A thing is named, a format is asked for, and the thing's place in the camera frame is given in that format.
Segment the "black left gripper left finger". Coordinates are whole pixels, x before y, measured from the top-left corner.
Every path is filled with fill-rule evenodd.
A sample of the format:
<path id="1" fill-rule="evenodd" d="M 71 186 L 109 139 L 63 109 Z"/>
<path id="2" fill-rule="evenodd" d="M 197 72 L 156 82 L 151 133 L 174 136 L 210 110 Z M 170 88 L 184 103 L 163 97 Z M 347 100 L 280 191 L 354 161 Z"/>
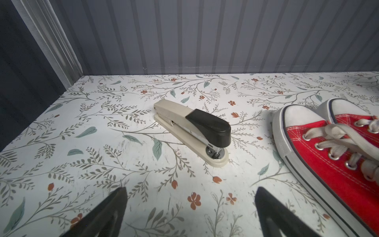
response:
<path id="1" fill-rule="evenodd" d="M 127 201 L 126 188 L 117 188 L 73 228 L 61 236 L 117 237 L 124 218 Z"/>

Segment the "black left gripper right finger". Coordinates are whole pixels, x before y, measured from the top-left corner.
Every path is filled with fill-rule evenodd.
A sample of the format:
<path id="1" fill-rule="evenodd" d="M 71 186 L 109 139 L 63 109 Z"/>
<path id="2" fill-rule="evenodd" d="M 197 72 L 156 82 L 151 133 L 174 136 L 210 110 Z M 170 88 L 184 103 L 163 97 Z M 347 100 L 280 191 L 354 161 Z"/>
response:
<path id="1" fill-rule="evenodd" d="M 264 237 L 319 236 L 263 187 L 257 189 L 255 204 Z"/>

